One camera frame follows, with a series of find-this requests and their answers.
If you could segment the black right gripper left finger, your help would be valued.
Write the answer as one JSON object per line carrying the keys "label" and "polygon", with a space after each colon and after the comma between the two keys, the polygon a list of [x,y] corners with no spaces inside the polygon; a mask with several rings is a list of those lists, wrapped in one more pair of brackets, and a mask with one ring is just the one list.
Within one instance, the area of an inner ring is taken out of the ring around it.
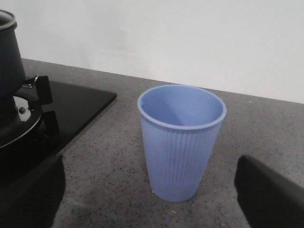
{"label": "black right gripper left finger", "polygon": [[50,228],[66,187],[62,155],[44,160],[0,189],[2,228]]}

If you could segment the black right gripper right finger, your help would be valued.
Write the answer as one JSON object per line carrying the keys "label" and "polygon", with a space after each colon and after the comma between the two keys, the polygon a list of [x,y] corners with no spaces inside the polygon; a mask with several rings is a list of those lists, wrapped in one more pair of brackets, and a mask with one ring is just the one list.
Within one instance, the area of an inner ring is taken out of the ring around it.
{"label": "black right gripper right finger", "polygon": [[237,163],[237,200],[252,228],[302,228],[304,189],[249,155]]}

